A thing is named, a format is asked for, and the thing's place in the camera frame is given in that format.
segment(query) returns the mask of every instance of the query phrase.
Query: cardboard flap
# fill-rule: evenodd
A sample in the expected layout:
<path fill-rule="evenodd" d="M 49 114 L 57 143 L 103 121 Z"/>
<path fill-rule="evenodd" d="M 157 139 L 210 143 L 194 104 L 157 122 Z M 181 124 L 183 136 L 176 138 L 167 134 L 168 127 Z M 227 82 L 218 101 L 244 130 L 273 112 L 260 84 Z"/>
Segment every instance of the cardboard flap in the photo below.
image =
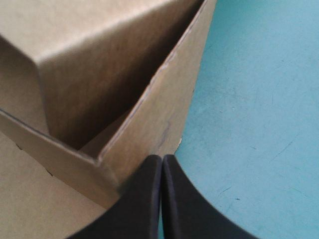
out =
<path fill-rule="evenodd" d="M 50 135 L 80 149 L 134 106 L 200 3 L 3 1 L 1 36 L 35 64 Z"/>

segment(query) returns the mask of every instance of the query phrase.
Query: brown cardboard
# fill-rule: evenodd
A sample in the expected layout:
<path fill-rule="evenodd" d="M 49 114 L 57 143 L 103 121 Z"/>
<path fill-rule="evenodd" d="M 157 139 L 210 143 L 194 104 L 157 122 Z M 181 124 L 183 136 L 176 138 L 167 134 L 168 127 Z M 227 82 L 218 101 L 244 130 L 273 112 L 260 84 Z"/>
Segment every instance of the brown cardboard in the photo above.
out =
<path fill-rule="evenodd" d="M 87 199 L 0 133 L 0 238 L 63 239 L 105 209 Z"/>
<path fill-rule="evenodd" d="M 80 149 L 135 104 L 201 2 L 1 1 L 1 36 L 33 65 L 50 135 Z"/>

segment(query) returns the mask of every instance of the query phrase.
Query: cardboard fold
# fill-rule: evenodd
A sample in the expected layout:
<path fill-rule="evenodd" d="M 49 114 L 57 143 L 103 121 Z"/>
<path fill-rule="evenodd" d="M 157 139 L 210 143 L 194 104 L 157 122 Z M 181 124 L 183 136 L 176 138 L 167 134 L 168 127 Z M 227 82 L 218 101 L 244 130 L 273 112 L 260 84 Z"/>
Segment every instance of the cardboard fold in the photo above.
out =
<path fill-rule="evenodd" d="M 128 102 L 121 102 L 117 110 L 108 108 L 109 111 L 104 112 L 101 110 L 103 109 L 103 104 L 97 104 L 98 106 L 96 106 L 95 103 L 88 100 L 88 106 L 96 106 L 96 111 L 94 113 L 81 113 L 76 103 L 73 100 L 68 101 L 64 96 L 61 96 L 61 99 L 63 99 L 61 102 L 53 100 L 54 97 L 52 101 L 48 100 L 46 97 L 50 98 L 51 96 L 46 91 L 55 89 L 57 86 L 61 87 L 58 88 L 58 93 L 69 93 L 71 98 L 73 97 L 72 91 L 74 87 L 76 91 L 79 90 L 77 87 L 88 88 L 88 91 L 92 92 L 94 92 L 94 89 L 91 89 L 88 83 L 79 86 L 81 84 L 78 85 L 78 82 L 76 82 L 73 85 L 72 80 L 71 83 L 68 82 L 63 85 L 63 81 L 66 81 L 65 77 L 68 76 L 70 79 L 73 77 L 73 75 L 70 75 L 71 71 L 68 72 L 63 67 L 68 67 L 69 63 L 72 67 L 75 67 L 76 61 L 74 61 L 74 57 L 78 58 L 78 53 L 68 52 L 67 54 L 70 55 L 63 59 L 60 58 L 61 61 L 58 60 L 60 55 L 49 60 L 47 58 L 48 55 L 46 55 L 46 58 L 39 58 L 40 60 L 45 59 L 40 64 L 43 67 L 41 68 L 43 72 L 39 76 L 43 77 L 42 79 L 47 79 L 48 83 L 47 86 L 41 85 L 41 87 L 44 92 L 43 97 L 49 131 L 52 133 L 54 132 L 52 130 L 53 126 L 60 127 L 61 124 L 65 123 L 61 127 L 63 133 L 65 133 L 66 128 L 81 133 L 71 133 L 73 135 L 71 138 L 79 138 L 77 143 L 66 144 L 64 142 L 68 142 L 68 139 L 63 140 L 63 136 L 54 136 L 60 135 L 60 133 L 54 133 L 53 136 L 50 136 L 45 130 L 35 129 L 34 125 L 25 124 L 20 119 L 17 119 L 15 115 L 3 110 L 0 110 L 0 130 L 54 176 L 94 202 L 109 208 L 118 199 L 130 176 L 147 155 L 154 153 L 164 155 L 175 152 L 180 142 L 215 4 L 216 0 L 168 0 L 162 2 L 159 7 L 152 9 L 150 15 L 142 14 L 136 17 L 136 21 L 139 22 L 136 25 L 136 34 L 145 34 L 148 28 L 142 27 L 142 20 L 147 20 L 148 17 L 151 20 L 156 15 L 159 19 L 167 18 L 171 25 L 166 31 L 171 33 L 166 38 L 161 35 L 160 29 L 154 30 L 153 34 L 159 33 L 159 35 L 153 40 L 148 39 L 147 42 L 154 42 L 151 45 L 146 45 L 145 48 L 153 47 L 157 50 L 149 54 L 148 57 L 146 57 L 145 53 L 134 55 L 125 64 L 123 64 L 125 55 L 119 54 L 115 57 L 114 61 L 118 61 L 119 65 L 125 65 L 126 69 L 133 67 L 135 70 L 146 69 L 148 71 L 140 75 L 138 71 L 132 73 L 134 70 L 124 70 L 125 74 L 132 75 L 125 78 L 126 81 L 124 83 L 119 82 L 118 78 L 114 78 L 115 84 L 121 84 L 118 85 L 117 90 L 113 86 L 110 87 L 110 90 L 107 91 L 110 93 L 108 95 L 109 98 L 103 102 L 109 102 L 111 106 L 115 107 L 119 100 L 118 91 L 122 91 L 124 98 L 130 94 L 125 99 Z M 177 43 L 172 41 L 172 39 L 176 38 L 176 35 L 179 39 Z M 125 34 L 118 36 L 115 34 L 115 37 L 119 36 L 122 39 Z M 127 46 L 122 41 L 120 43 L 123 47 Z M 103 45 L 103 42 L 99 40 L 92 44 Z M 35 49 L 30 49 L 30 52 L 36 53 Z M 85 59 L 85 55 L 82 57 L 79 57 L 79 59 L 84 62 L 88 61 L 89 68 L 93 67 L 92 64 L 99 59 L 99 57 Z M 163 57 L 166 57 L 166 59 L 160 64 Z M 45 77 L 48 72 L 51 72 L 52 69 L 50 67 L 52 66 L 57 67 L 53 69 L 53 75 L 57 77 L 56 81 Z M 130 83 L 127 79 L 131 81 L 142 79 L 142 83 L 136 87 L 133 81 Z M 99 85 L 96 85 L 94 80 L 90 84 L 94 86 L 95 91 L 99 89 Z M 101 95 L 104 96 L 105 93 L 99 92 L 93 101 L 98 101 Z M 85 102 L 86 94 L 90 93 L 84 91 L 77 96 L 83 96 L 84 99 L 81 100 Z M 50 117 L 50 114 L 48 114 L 50 107 L 67 107 L 70 112 L 67 113 L 66 118 L 64 114 L 59 115 L 58 113 L 58 116 L 54 113 L 54 116 Z M 85 120 L 78 120 L 73 113 L 75 115 L 86 115 L 84 117 Z M 110 117 L 112 120 L 105 127 L 103 125 L 105 122 L 99 122 L 98 118 L 105 118 L 107 114 L 113 114 L 114 117 Z M 88 122 L 90 122 L 90 125 L 95 125 L 96 123 L 96 129 L 91 127 L 87 129 L 85 125 Z"/>

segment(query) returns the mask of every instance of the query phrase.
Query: teal table surface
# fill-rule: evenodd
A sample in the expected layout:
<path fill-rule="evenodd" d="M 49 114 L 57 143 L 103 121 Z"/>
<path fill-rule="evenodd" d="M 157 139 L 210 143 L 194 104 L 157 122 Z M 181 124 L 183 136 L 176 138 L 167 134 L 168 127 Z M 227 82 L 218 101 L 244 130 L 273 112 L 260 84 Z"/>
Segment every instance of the teal table surface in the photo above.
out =
<path fill-rule="evenodd" d="M 318 0 L 218 1 L 176 156 L 250 233 L 319 238 Z"/>

